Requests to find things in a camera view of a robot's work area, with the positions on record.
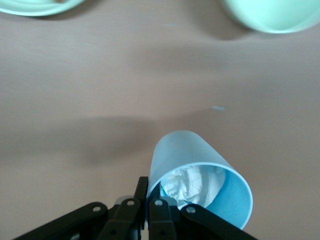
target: plate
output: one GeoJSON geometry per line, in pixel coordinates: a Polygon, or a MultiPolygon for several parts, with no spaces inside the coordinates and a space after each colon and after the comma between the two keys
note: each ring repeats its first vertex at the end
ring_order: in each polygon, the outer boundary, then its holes
{"type": "Polygon", "coordinates": [[[74,8],[85,0],[0,0],[0,11],[22,16],[47,16],[74,8]]]}

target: light blue paper cup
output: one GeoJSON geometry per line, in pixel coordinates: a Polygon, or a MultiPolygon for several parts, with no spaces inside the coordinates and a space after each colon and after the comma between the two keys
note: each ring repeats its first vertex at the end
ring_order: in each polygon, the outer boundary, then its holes
{"type": "Polygon", "coordinates": [[[320,0],[221,0],[243,25],[265,33],[286,34],[320,22],[320,0]]]}
{"type": "Polygon", "coordinates": [[[206,209],[243,229],[253,210],[253,195],[248,183],[203,138],[191,131],[171,132],[157,143],[151,163],[147,198],[154,194],[167,175],[190,166],[225,169],[224,184],[206,209]]]}

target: paper cup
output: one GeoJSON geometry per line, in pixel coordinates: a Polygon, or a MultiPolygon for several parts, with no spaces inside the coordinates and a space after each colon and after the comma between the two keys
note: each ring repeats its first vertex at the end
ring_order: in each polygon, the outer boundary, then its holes
{"type": "Polygon", "coordinates": [[[166,176],[190,166],[215,166],[225,169],[224,184],[206,209],[243,229],[253,209],[253,196],[248,183],[204,139],[191,131],[171,132],[156,145],[147,198],[151,199],[150,196],[155,195],[159,183],[166,176]]]}

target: tissue paper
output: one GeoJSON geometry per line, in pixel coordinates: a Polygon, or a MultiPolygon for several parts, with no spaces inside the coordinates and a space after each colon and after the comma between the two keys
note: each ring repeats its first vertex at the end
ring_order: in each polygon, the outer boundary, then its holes
{"type": "Polygon", "coordinates": [[[161,180],[162,192],[177,201],[182,209],[188,204],[209,206],[224,185],[226,171],[218,166],[194,165],[172,171],[161,180]]]}

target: light green bowl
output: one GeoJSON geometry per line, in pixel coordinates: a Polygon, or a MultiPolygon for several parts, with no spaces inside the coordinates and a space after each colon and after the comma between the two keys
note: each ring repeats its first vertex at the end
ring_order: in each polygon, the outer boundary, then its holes
{"type": "Polygon", "coordinates": [[[273,34],[294,33],[320,22],[320,0],[221,0],[245,26],[273,34]]]}

